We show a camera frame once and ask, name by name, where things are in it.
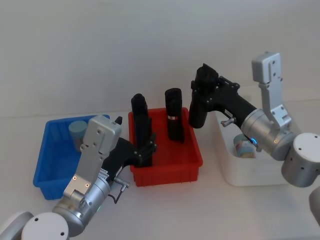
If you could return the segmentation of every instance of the white wall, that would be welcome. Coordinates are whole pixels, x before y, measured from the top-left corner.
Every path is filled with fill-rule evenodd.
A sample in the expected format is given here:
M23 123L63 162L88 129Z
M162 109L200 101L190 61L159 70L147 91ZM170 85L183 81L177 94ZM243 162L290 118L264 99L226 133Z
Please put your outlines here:
M266 50L282 53L286 100L318 99L319 10L319 0L1 0L0 117L129 110L136 93L162 107L171 87L188 106L202 63L259 92L251 59Z

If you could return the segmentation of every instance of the white table surface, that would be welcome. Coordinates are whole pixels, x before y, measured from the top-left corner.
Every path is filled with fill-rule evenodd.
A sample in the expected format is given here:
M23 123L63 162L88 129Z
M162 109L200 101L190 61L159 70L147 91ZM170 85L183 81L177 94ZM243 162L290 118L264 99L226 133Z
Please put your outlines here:
M287 106L302 131L320 133L320 100L288 102ZM123 116L122 137L128 138L127 113L109 114L112 118ZM33 176L45 123L65 117L70 115L0 118L0 223L20 210L36 215L51 211L57 203L44 199L33 186ZM212 148L211 117L209 114L203 128L195 129L203 158L198 181L136 187L127 167L121 177L132 183L130 188L117 205L108 198L85 231L73 239L320 239L308 202L311 191L320 185L319 179L307 188L227 184Z

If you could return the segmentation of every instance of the red crate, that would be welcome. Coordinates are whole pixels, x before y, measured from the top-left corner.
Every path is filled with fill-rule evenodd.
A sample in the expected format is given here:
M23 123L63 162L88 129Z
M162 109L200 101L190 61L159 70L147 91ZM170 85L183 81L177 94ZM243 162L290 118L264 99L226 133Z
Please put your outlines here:
M198 179L199 167L203 161L194 129L188 123L189 111L182 108L184 143L171 141L167 131L167 113L165 108L149 109L152 118L152 132L156 133L157 150L152 155L152 166L130 166L135 184L138 187L192 182ZM132 112L129 117L129 139L136 144L135 123Z

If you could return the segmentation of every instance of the small jar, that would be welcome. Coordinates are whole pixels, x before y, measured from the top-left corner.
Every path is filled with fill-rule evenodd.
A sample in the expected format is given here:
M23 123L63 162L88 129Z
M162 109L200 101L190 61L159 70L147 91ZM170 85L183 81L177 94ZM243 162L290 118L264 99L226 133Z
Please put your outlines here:
M256 158L255 146L249 141L249 139L245 135L239 134L235 136L235 138L233 139L233 144L238 158Z
M70 123L68 129L75 149L81 152L80 146L84 143L83 140L87 130L87 123L85 121L73 121Z

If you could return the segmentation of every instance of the blue plastic bin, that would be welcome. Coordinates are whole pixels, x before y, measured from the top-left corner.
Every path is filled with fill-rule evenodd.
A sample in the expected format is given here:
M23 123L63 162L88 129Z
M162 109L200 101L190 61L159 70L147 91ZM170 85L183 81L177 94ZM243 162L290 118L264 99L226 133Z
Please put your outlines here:
M45 124L42 144L36 165L33 185L39 187L46 200L60 199L74 176L81 153L69 134L69 124L85 121L95 115L70 117L48 121Z

